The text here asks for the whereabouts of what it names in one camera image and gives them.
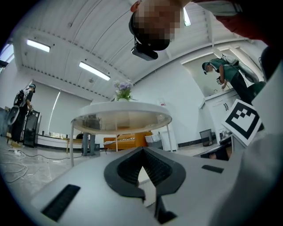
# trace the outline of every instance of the man in green shirt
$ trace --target man in green shirt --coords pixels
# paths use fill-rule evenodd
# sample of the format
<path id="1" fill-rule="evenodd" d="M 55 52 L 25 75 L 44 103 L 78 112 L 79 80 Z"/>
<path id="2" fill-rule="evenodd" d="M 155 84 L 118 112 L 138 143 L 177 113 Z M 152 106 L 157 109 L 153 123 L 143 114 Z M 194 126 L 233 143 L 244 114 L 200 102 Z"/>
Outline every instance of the man in green shirt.
<path id="1" fill-rule="evenodd" d="M 227 82 L 233 86 L 242 101 L 252 105 L 254 98 L 251 91 L 247 88 L 243 76 L 239 73 L 238 66 L 227 64 L 223 59 L 212 59 L 209 62 L 203 63 L 202 68 L 204 73 L 212 72 L 213 69 L 220 74 L 220 82 L 224 84 L 222 89 L 225 89 Z"/>

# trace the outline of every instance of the round white table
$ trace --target round white table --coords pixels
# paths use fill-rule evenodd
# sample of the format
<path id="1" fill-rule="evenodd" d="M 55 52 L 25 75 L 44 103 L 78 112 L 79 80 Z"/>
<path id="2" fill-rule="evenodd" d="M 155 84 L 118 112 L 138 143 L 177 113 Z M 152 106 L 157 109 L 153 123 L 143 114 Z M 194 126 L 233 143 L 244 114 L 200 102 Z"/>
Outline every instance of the round white table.
<path id="1" fill-rule="evenodd" d="M 118 150 L 118 134 L 146 132 L 167 126 L 172 151 L 168 129 L 168 124 L 171 121 L 172 118 L 166 108 L 141 102 L 104 102 L 81 108 L 72 120 L 70 135 L 71 165 L 74 166 L 74 128 L 90 134 L 115 134 L 116 150 Z"/>

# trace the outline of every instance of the flower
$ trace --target flower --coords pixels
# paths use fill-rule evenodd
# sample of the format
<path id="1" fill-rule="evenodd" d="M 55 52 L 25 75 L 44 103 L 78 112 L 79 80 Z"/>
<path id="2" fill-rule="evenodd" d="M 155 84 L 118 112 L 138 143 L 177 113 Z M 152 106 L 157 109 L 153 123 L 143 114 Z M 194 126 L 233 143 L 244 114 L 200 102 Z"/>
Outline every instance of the flower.
<path id="1" fill-rule="evenodd" d="M 114 87 L 115 87 L 115 88 L 119 88 L 119 83 L 120 83 L 120 82 L 119 82 L 118 80 L 114 81 L 114 82 L 113 82 Z"/>
<path id="2" fill-rule="evenodd" d="M 131 93 L 131 88 L 133 87 L 133 83 L 131 82 L 131 80 L 127 80 L 125 82 L 119 82 L 119 81 L 115 81 L 114 83 L 114 87 L 118 88 L 118 90 L 115 91 L 115 97 L 117 100 L 124 98 L 127 100 L 132 99 L 130 93 Z"/>

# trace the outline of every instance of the ceiling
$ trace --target ceiling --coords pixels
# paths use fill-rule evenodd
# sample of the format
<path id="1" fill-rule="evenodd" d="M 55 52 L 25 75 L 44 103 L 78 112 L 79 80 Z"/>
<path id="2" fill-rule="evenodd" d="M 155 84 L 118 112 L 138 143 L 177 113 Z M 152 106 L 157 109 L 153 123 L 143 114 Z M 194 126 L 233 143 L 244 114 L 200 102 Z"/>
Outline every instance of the ceiling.
<path id="1" fill-rule="evenodd" d="M 45 0 L 35 6 L 13 34 L 15 61 L 27 73 L 49 76 L 112 99 L 113 81 L 134 83 L 184 54 L 242 39 L 195 3 L 186 6 L 191 26 L 184 27 L 154 61 L 131 54 L 129 0 Z M 49 53 L 26 45 L 27 39 L 51 46 Z M 106 81 L 78 65 L 83 61 L 108 74 Z"/>

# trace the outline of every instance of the green shirt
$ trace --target green shirt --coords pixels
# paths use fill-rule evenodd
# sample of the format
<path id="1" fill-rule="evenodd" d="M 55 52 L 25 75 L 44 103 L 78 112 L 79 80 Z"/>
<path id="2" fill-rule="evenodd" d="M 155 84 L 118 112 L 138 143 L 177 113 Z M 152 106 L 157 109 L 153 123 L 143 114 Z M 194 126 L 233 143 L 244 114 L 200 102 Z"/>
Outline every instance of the green shirt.
<path id="1" fill-rule="evenodd" d="M 223 65 L 224 79 L 231 83 L 233 77 L 238 73 L 238 67 L 228 65 L 223 59 L 213 59 L 210 64 L 219 73 L 220 65 Z"/>

